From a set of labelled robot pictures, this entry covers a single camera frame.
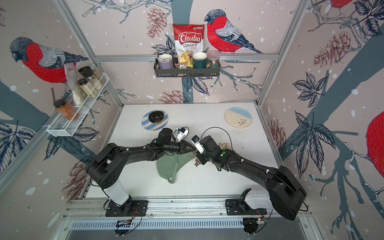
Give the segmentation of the red figurine charm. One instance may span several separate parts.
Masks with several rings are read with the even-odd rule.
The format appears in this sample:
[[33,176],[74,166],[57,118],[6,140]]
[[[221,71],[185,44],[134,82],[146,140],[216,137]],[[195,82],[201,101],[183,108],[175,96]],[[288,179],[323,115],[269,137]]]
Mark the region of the red figurine charm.
[[201,165],[201,162],[198,159],[196,159],[195,166],[198,167],[199,165]]

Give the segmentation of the green corduroy bag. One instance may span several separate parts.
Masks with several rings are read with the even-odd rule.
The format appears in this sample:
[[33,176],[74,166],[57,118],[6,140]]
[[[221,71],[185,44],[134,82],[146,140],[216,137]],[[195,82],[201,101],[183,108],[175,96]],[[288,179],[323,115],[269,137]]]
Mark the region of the green corduroy bag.
[[196,158],[195,153],[186,153],[181,155],[164,155],[157,160],[157,171],[161,178],[167,180],[170,184],[176,181],[177,172],[189,161]]

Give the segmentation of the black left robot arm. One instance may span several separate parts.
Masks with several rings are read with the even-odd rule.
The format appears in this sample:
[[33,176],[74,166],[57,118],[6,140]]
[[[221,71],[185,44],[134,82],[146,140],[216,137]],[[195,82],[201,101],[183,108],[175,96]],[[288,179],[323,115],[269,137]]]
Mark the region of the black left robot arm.
[[158,137],[141,147],[121,147],[108,144],[88,165],[87,174],[116,206],[124,206],[130,195],[124,189],[119,177],[125,165],[156,161],[165,153],[184,155],[196,150],[195,146],[185,140],[177,140],[173,130],[163,128]]

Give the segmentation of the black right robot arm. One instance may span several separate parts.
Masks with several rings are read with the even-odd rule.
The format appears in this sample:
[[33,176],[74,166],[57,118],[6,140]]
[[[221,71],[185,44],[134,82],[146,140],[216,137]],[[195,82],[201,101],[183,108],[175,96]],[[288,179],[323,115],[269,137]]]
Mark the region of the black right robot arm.
[[295,220],[307,193],[288,168],[263,166],[233,150],[222,150],[211,136],[193,136],[192,142],[202,165],[211,162],[218,171],[237,173],[256,182],[268,191],[274,210],[287,220]]

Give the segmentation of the Chuba cassava chips bag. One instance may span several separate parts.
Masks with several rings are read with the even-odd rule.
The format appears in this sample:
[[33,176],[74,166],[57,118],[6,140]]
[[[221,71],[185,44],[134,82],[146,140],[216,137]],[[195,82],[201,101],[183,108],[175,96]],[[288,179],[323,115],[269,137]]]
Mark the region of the Chuba cassava chips bag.
[[175,49],[179,63],[189,61],[190,57],[204,49],[204,25],[173,24]]

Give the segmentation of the dark ceramic bowl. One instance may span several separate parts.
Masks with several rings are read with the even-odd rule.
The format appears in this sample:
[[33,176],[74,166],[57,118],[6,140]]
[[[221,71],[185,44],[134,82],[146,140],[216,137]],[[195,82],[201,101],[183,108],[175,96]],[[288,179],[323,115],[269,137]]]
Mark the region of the dark ceramic bowl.
[[162,123],[164,118],[165,114],[162,111],[153,111],[149,114],[149,121],[155,125]]

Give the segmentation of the blue striped plate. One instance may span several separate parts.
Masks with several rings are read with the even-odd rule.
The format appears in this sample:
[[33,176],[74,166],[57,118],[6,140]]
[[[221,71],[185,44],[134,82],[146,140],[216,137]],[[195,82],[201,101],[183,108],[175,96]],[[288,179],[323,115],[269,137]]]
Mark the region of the blue striped plate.
[[164,121],[162,123],[158,124],[158,125],[155,125],[155,124],[152,124],[149,121],[149,114],[151,112],[153,112],[153,111],[150,111],[150,112],[148,112],[147,114],[145,114],[143,116],[143,118],[142,118],[142,126],[143,126],[143,128],[146,129],[146,130],[149,130],[149,131],[157,131],[157,130],[160,130],[160,129],[164,128],[167,125],[168,121],[169,121],[168,114],[166,112],[162,111],[165,114]]

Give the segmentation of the cream and blue plate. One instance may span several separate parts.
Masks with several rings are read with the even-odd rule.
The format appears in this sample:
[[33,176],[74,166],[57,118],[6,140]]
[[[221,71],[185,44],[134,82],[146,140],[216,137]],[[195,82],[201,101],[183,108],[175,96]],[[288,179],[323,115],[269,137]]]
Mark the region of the cream and blue plate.
[[225,120],[228,125],[235,129],[245,129],[253,122],[251,113],[240,107],[233,107],[226,110]]

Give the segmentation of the dark green mug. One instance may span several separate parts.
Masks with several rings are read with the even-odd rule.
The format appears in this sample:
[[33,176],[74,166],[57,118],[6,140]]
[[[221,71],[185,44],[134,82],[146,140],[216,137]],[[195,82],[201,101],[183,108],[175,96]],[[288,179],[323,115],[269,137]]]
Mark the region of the dark green mug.
[[207,54],[204,52],[196,52],[193,54],[193,68],[206,69],[207,68]]

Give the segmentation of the purple mug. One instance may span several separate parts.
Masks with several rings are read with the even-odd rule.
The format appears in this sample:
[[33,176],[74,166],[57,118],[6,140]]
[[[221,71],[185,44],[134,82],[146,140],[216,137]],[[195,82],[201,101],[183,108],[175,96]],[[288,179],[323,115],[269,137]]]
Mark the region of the purple mug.
[[161,70],[171,70],[174,68],[172,55],[162,54],[158,56],[157,60]]

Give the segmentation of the black lid spice jar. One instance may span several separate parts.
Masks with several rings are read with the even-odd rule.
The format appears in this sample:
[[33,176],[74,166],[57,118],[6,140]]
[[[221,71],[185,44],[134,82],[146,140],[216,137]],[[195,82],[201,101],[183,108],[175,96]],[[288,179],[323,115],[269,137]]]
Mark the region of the black lid spice jar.
[[94,86],[96,91],[99,91],[103,88],[103,84],[95,76],[91,67],[82,67],[78,70],[78,72]]
[[95,87],[85,78],[78,80],[78,85],[88,98],[96,98],[97,91]]

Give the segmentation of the orange spice jar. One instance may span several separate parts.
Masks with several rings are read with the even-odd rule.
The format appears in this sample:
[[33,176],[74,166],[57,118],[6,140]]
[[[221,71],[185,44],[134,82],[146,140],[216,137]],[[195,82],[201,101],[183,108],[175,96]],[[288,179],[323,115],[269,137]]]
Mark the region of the orange spice jar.
[[67,103],[65,100],[56,100],[54,102],[54,106],[58,112],[61,113],[67,120],[69,121],[75,121],[78,119],[79,114],[77,113],[76,109]]

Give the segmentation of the clear plastic packet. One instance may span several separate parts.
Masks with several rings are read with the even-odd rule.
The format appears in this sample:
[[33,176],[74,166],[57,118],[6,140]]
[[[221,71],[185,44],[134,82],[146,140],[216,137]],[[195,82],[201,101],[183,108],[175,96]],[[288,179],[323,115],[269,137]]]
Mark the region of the clear plastic packet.
[[82,89],[78,84],[79,78],[76,74],[75,65],[73,63],[67,63],[64,65],[64,69],[65,69],[67,82],[72,91],[75,106],[80,107],[84,103],[86,95],[84,94],[84,92],[82,91]]

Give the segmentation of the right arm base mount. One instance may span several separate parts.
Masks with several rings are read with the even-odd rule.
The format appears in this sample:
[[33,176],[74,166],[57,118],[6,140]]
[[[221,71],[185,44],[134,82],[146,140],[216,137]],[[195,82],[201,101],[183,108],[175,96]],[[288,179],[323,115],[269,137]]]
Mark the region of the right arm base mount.
[[226,199],[224,206],[228,216],[264,216],[273,208],[265,194],[251,188],[245,189],[235,199]]

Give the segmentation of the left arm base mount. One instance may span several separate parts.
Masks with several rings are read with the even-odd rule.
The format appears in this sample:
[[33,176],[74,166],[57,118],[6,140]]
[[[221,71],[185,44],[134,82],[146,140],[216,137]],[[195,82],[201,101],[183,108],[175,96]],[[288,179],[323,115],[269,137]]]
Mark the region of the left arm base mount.
[[131,197],[122,205],[109,200],[108,206],[104,206],[106,217],[144,217],[148,209],[149,201],[133,200]]

